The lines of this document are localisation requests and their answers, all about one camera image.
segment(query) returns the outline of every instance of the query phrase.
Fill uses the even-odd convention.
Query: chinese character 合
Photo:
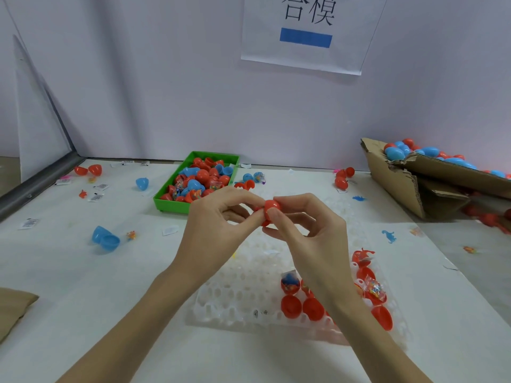
[[[317,23],[321,23],[323,20],[326,20],[327,24],[331,25],[332,23],[330,23],[328,19],[334,18],[333,12],[334,12],[335,4],[336,4],[336,2],[334,0],[322,0],[322,2],[320,2],[319,0],[315,0],[314,4],[312,5],[311,10],[309,11],[309,13],[310,13],[310,12],[312,12],[312,10],[314,10],[314,12],[312,12],[312,22],[314,24],[317,24]],[[322,17],[322,19],[319,21],[314,21],[316,16]]]
[[[284,0],[282,2],[298,2],[298,3],[304,3],[304,4],[308,4],[309,2],[307,0]],[[287,18],[293,18],[293,19],[298,19],[298,21],[300,21],[300,17],[302,16],[302,7],[298,7],[298,6],[291,6],[288,4],[288,7],[287,7],[287,10],[286,10],[286,20]]]

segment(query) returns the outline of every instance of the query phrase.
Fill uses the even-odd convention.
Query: blue strip on sign
[[[313,45],[315,47],[330,48],[332,35],[317,34],[316,32],[281,29],[281,41],[296,44]]]

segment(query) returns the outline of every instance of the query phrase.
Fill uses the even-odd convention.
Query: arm
[[[345,220],[310,193],[275,200],[285,214],[269,209],[277,230],[263,231],[288,244],[296,269],[349,341],[371,382],[431,383],[381,328],[353,287]],[[309,234],[303,236],[295,224]]]
[[[57,383],[128,383],[181,305],[233,255],[264,221],[240,204],[264,206],[244,189],[222,188],[190,206],[175,259],[131,311]],[[239,223],[232,225],[227,220]]]

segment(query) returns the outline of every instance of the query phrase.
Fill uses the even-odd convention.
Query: green tray
[[[165,182],[165,184],[160,188],[160,190],[154,195],[154,205],[160,211],[166,212],[177,212],[177,213],[185,213],[188,214],[190,209],[189,203],[183,202],[170,202],[168,200],[161,200],[160,198],[164,193],[167,192],[167,186],[174,183],[174,179],[177,177],[179,172],[181,172],[184,168],[192,165],[194,158],[200,157],[202,160],[205,160],[206,157],[211,157],[214,161],[224,160],[225,166],[229,166],[230,164],[234,164],[234,171],[230,177],[229,185],[233,185],[234,177],[236,176],[236,172],[238,171],[239,165],[239,156],[235,155],[227,155],[222,153],[213,153],[213,152],[191,152],[188,157],[182,162],[182,164],[176,169],[176,171],[170,176],[169,180]]]

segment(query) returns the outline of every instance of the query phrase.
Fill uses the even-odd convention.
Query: tabletop
[[[149,178],[146,192],[155,193],[177,166],[97,160],[83,166],[93,163],[103,165],[95,184],[73,177],[0,224],[0,286],[40,296],[0,346],[2,382],[54,382],[131,309],[176,254],[186,215],[156,210],[135,180]],[[240,168],[237,178],[252,171]],[[406,353],[433,381],[509,380],[511,327],[427,236],[411,233],[417,225],[369,174],[356,173],[346,195],[336,192],[331,172],[267,167],[264,173],[268,188],[278,181],[293,193],[367,198],[351,207],[406,320]],[[109,187],[98,202],[78,196],[101,183]],[[19,230],[27,218],[40,221]],[[97,225],[118,236],[134,230],[137,239],[104,254],[90,240]],[[171,225],[179,231],[163,236]],[[397,240],[389,244],[382,230]],[[164,330],[134,382],[369,381],[348,346],[188,326],[189,306]]]

